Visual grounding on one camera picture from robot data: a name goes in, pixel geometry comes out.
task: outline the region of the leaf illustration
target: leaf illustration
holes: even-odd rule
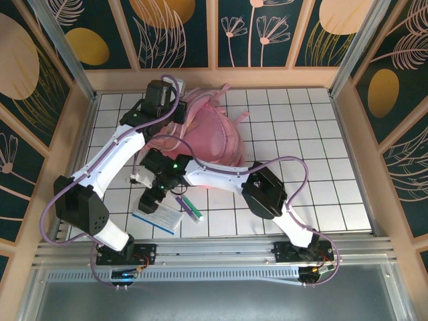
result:
[[[179,68],[186,58],[186,35],[179,15],[169,9],[164,2],[165,10],[161,10],[155,0],[147,4],[136,1],[139,16],[143,23],[133,18],[140,34],[138,60],[143,68],[171,68],[180,62]]]
[[[73,25],[85,10],[83,0],[47,0],[59,25]]]
[[[405,20],[407,29],[413,35],[428,32],[428,0],[413,0]]]

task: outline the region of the black mounting plate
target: black mounting plate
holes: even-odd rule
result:
[[[98,255],[101,253],[101,256],[96,257],[96,265],[141,265],[139,257],[142,259],[147,257],[149,259],[148,264],[153,265],[156,259],[156,244],[134,244],[133,258],[130,261],[120,255],[112,255],[111,251],[103,251],[104,248],[106,247],[101,247],[98,252]]]
[[[323,253],[328,259],[334,261],[332,245],[329,241],[318,241],[318,251],[311,255],[304,248],[292,245],[290,241],[274,242],[271,250],[275,254],[276,263],[294,263],[303,261],[324,261],[320,254]]]

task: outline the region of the dark green wallpaper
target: dark green wallpaper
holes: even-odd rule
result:
[[[141,68],[208,67],[205,0],[120,2]]]
[[[428,114],[396,141],[383,158],[413,237],[428,233]]]
[[[14,242],[44,157],[0,120],[0,238]]]
[[[366,57],[366,53],[367,51],[371,48],[373,42],[375,42],[377,36],[379,35],[379,32],[381,32],[383,25],[385,24],[385,22],[387,22],[389,15],[391,14],[391,11],[394,9],[395,5],[397,4],[398,0],[391,0],[391,2],[389,3],[387,12],[385,13],[385,15],[383,16],[381,22],[379,23],[379,25],[376,28],[376,31],[374,32],[373,36],[371,37],[370,41],[368,42],[368,44],[366,45],[363,53],[360,56],[360,59],[358,59],[358,61],[356,62],[354,69],[352,69],[350,76],[354,77],[355,73],[358,71],[359,67],[361,66],[362,61],[365,59]]]
[[[0,283],[6,270],[7,261],[9,261],[7,256],[0,255]]]
[[[11,35],[0,53],[0,104],[49,146],[70,88],[10,0],[0,4],[0,29]]]
[[[296,66],[339,66],[369,7],[370,1],[316,0]]]
[[[406,4],[356,85],[378,142],[428,95],[428,11],[421,4]]]
[[[278,0],[276,5],[265,1],[262,7],[250,2],[219,1],[218,66],[284,67],[302,0]]]

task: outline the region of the pink bag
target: pink bag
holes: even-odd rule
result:
[[[184,139],[202,161],[241,166],[245,161],[245,149],[236,126],[248,117],[249,112],[244,112],[233,122],[228,119],[224,107],[219,106],[219,97],[228,89],[229,85],[225,85],[220,92],[198,88],[192,90],[182,99],[187,102],[185,123],[170,123],[157,135],[168,134]],[[172,159],[179,154],[190,155],[189,149],[173,138],[151,140],[142,151],[149,148],[157,148]]]

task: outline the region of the metal frame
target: metal frame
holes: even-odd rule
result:
[[[337,97],[341,91],[352,69],[354,69],[354,66],[364,52],[364,49],[366,49],[367,44],[375,34],[379,23],[388,10],[390,2],[391,0],[377,0],[374,1],[370,7],[367,16],[361,24],[362,27],[355,35],[355,38],[353,39],[345,57],[343,58],[342,63],[340,64],[339,71],[333,80],[331,85],[331,96],[333,98]]]

